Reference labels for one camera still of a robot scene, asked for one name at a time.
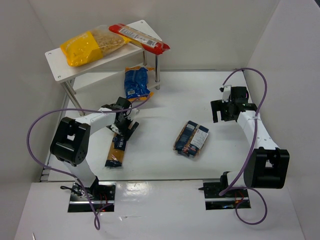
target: plastic package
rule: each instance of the plastic package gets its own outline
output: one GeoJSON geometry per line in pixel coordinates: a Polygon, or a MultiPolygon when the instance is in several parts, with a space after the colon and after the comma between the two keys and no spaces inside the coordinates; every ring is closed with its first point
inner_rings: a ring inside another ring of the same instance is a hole
{"type": "Polygon", "coordinates": [[[152,97],[154,93],[150,92],[147,88],[148,71],[152,70],[154,70],[153,67],[143,66],[125,68],[124,91],[125,96],[129,101],[133,101],[136,98],[139,100],[146,100],[146,95],[148,94],[150,94],[150,97],[152,97]]]}
{"type": "Polygon", "coordinates": [[[102,59],[131,40],[108,30],[107,25],[95,27],[60,45],[69,66],[77,67],[102,59]]]}
{"type": "Polygon", "coordinates": [[[175,140],[173,150],[178,154],[194,158],[201,151],[209,129],[193,121],[188,121],[175,140]]]}
{"type": "Polygon", "coordinates": [[[124,137],[115,133],[104,166],[109,168],[121,167],[125,156],[126,145],[127,141],[124,137]]]}
{"type": "Polygon", "coordinates": [[[132,27],[124,25],[122,23],[115,24],[109,27],[111,32],[120,34],[132,40],[132,43],[145,49],[146,51],[160,55],[164,51],[170,49],[170,47],[164,42],[149,36],[141,31],[138,31],[132,27]]]}

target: gray wall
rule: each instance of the gray wall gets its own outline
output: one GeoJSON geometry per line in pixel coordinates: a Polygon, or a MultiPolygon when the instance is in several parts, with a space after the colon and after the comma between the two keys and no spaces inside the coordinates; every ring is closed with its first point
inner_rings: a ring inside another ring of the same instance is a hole
{"type": "MultiPolygon", "coordinates": [[[[27,152],[28,128],[40,114],[61,107],[64,91],[44,55],[54,46],[27,0],[1,1],[0,32],[0,236],[12,240],[31,182],[41,173],[27,152]]],[[[43,162],[57,118],[42,121],[32,135],[32,148],[43,162]]]]}
{"type": "Polygon", "coordinates": [[[279,0],[30,2],[56,47],[99,25],[143,19],[171,47],[161,56],[163,69],[230,69],[247,65],[279,0]]]}
{"type": "MultiPolygon", "coordinates": [[[[320,210],[320,8],[314,0],[281,0],[248,67],[265,74],[268,93],[261,108],[270,135],[288,149],[287,179],[303,233],[319,239],[320,210]]],[[[245,72],[258,103],[263,81],[245,72]]]]}

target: packaged food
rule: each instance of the packaged food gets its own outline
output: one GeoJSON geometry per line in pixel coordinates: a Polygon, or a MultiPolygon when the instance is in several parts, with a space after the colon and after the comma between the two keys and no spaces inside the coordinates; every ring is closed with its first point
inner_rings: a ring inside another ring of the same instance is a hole
{"type": "Polygon", "coordinates": [[[107,25],[95,27],[60,45],[69,66],[77,67],[102,59],[131,40],[108,30],[107,25]]]}
{"type": "Polygon", "coordinates": [[[133,101],[136,98],[146,100],[147,95],[150,97],[154,94],[147,88],[148,71],[155,70],[153,67],[135,66],[125,68],[124,91],[126,98],[133,101]]]}
{"type": "Polygon", "coordinates": [[[197,156],[208,137],[208,132],[208,128],[188,121],[175,140],[173,150],[189,158],[197,156]]]}
{"type": "Polygon", "coordinates": [[[126,145],[127,141],[124,137],[115,133],[104,166],[109,168],[121,167],[125,156],[126,145]]]}
{"type": "Polygon", "coordinates": [[[132,40],[132,43],[145,49],[146,51],[160,55],[164,51],[170,49],[170,47],[164,42],[149,36],[141,31],[138,31],[132,27],[124,25],[122,23],[115,24],[109,27],[111,32],[120,34],[132,40]]]}

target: metal leg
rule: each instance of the metal leg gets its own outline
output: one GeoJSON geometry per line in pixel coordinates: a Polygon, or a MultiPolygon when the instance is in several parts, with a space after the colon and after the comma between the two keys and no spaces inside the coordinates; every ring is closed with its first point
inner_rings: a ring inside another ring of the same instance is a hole
{"type": "Polygon", "coordinates": [[[159,66],[159,56],[155,55],[155,82],[160,82],[160,66],[159,66]]]}
{"type": "Polygon", "coordinates": [[[147,63],[147,55],[146,55],[146,51],[142,52],[142,56],[143,56],[143,66],[146,66],[147,63]]]}
{"type": "MultiPolygon", "coordinates": [[[[61,83],[62,87],[64,88],[66,94],[68,94],[68,97],[70,98],[71,102],[77,109],[81,109],[81,106],[76,99],[75,95],[72,93],[72,91],[69,89],[68,84],[66,82],[61,83]]],[[[85,112],[84,111],[79,111],[80,116],[84,116],[85,112]]]]}
{"type": "Polygon", "coordinates": [[[75,95],[75,94],[76,94],[76,91],[75,91],[74,88],[72,87],[71,83],[70,83],[69,81],[66,81],[65,83],[66,83],[66,85],[68,86],[68,88],[70,89],[71,93],[72,93],[73,95],[75,95]]]}

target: yellow plastic bag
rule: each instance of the yellow plastic bag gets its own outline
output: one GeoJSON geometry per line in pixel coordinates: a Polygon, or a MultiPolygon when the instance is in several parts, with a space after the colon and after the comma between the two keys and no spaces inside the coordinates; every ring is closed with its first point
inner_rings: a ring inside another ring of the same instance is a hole
{"type": "Polygon", "coordinates": [[[95,27],[61,44],[69,66],[77,67],[102,59],[131,40],[109,31],[107,25],[95,27]]]}

